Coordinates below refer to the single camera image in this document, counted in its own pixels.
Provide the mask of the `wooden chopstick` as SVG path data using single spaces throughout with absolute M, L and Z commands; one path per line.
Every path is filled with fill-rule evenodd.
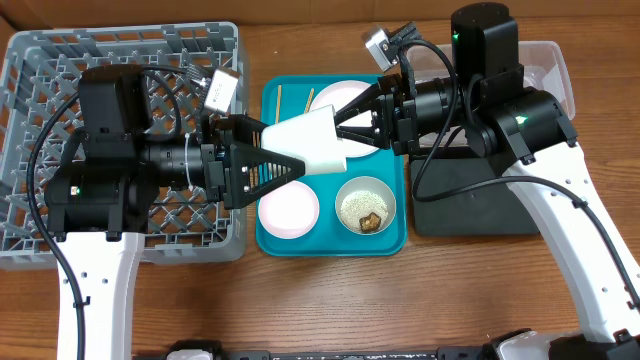
M 309 92 L 309 95 L 308 95 L 308 98 L 307 98 L 307 101 L 306 101 L 304 113 L 308 113 L 310 111 L 310 107 L 311 107 L 311 104 L 313 102 L 314 94 L 315 94 L 315 89 L 311 88 L 310 92 Z
M 282 84 L 279 84 L 277 86 L 277 96 L 276 96 L 276 107 L 275 107 L 274 124 L 279 123 L 279 120 L 280 120 L 281 103 L 282 103 L 282 92 L 283 92 L 283 86 L 282 86 Z

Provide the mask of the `white cup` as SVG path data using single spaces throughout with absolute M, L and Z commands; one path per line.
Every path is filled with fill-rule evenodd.
M 262 148 L 302 160 L 306 175 L 346 172 L 345 150 L 334 116 L 334 107 L 327 105 L 270 125 L 262 132 Z

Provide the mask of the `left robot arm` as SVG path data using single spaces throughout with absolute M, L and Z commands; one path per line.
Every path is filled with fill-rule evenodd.
M 139 64 L 85 70 L 63 104 L 78 105 L 84 123 L 45 187 L 46 210 L 28 200 L 58 263 L 61 359 L 131 357 L 135 280 L 162 188 L 200 188 L 208 202 L 234 210 L 305 173 L 303 161 L 263 147 L 263 123 L 228 113 L 239 76 L 224 67 L 178 68 L 199 101 L 196 128 L 153 133 L 148 82 L 165 72 Z

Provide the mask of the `grey-green bowl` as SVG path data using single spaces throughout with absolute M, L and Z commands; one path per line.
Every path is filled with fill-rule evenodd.
M 386 230 L 397 212 L 396 197 L 382 180 L 372 176 L 355 177 L 339 189 L 335 199 L 335 211 L 340 223 L 356 235 L 372 236 Z M 383 222 L 375 233 L 360 232 L 359 219 L 371 212 L 378 214 Z

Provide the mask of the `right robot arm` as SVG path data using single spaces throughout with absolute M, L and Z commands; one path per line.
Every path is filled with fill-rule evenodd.
M 639 355 L 639 266 L 604 207 L 578 134 L 551 93 L 528 87 L 518 26 L 507 6 L 475 3 L 451 17 L 445 79 L 417 83 L 407 51 L 424 46 L 413 23 L 379 28 L 366 46 L 382 76 L 334 118 L 341 138 L 398 155 L 426 134 L 461 127 L 533 219 L 569 287 L 580 328 L 544 335 L 521 329 L 441 359 L 635 359 Z

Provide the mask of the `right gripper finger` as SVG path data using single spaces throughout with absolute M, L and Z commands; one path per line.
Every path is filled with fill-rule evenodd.
M 336 133 L 339 138 L 352 140 L 379 149 L 391 148 L 389 133 L 378 127 L 350 127 L 337 126 Z
M 372 120 L 375 125 L 387 124 L 387 95 L 388 92 L 380 83 L 370 85 L 360 95 L 336 112 L 334 116 L 334 124 L 340 125 L 357 115 L 364 114 L 367 111 L 371 112 Z

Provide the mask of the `brown food chunk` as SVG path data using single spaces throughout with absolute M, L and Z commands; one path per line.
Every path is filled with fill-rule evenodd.
M 383 220 L 378 214 L 371 212 L 359 219 L 360 232 L 363 234 L 375 233 L 380 229 L 382 222 Z

